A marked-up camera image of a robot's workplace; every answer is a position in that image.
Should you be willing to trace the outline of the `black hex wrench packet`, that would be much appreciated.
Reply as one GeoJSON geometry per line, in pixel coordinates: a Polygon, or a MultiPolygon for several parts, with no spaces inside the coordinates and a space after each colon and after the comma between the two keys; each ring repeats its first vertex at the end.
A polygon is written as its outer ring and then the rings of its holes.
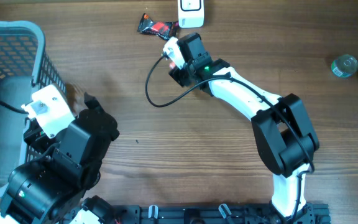
{"type": "Polygon", "coordinates": [[[148,14],[143,13],[137,32],[144,35],[156,35],[163,40],[169,40],[176,36],[179,27],[178,21],[155,22],[148,14]]]}

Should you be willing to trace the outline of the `silver tin can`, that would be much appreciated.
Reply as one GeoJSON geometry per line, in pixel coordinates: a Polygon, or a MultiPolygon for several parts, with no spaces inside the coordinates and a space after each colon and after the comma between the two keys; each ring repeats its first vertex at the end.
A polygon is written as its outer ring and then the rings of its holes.
{"type": "Polygon", "coordinates": [[[332,62],[331,71],[339,78],[349,78],[358,71],[358,61],[354,56],[344,54],[332,62]]]}

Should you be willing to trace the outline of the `red snack packet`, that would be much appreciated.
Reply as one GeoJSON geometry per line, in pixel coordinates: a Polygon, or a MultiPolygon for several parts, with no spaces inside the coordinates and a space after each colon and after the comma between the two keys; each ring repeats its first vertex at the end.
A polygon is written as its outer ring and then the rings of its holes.
{"type": "Polygon", "coordinates": [[[174,62],[171,62],[171,63],[169,64],[169,67],[170,67],[171,69],[174,69],[174,68],[176,67],[176,65],[175,65],[174,62]]]}

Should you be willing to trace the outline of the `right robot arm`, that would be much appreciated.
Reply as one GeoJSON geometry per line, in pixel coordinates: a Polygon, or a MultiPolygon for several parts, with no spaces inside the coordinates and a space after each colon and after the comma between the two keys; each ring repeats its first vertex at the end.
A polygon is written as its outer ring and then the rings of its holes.
{"type": "Polygon", "coordinates": [[[305,206],[305,176],[314,172],[319,141],[302,100],[265,91],[219,58],[213,60],[198,33],[171,37],[163,55],[174,66],[170,76],[230,104],[252,125],[260,159],[273,174],[273,209],[284,223],[295,223],[305,206]]]}

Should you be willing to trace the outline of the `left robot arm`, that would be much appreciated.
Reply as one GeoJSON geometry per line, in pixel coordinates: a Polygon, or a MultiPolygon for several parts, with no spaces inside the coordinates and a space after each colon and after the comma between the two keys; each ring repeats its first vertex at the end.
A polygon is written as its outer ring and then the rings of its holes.
{"type": "Polygon", "coordinates": [[[100,180],[117,121],[88,93],[87,108],[44,153],[15,168],[0,200],[0,223],[59,223],[100,180]]]}

